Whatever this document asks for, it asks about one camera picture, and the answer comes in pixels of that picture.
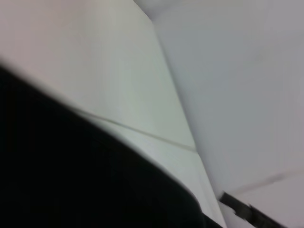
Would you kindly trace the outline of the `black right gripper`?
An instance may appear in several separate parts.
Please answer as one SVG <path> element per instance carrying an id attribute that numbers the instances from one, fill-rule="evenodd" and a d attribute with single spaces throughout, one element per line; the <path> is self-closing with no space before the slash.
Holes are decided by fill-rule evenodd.
<path id="1" fill-rule="evenodd" d="M 247 222 L 256 228 L 284 228 L 284 225 L 273 220 L 251 205 L 248 206 L 244 204 L 226 192 L 222 194 L 219 201 L 233 209 L 236 216 L 240 218 L 248 218 Z"/>

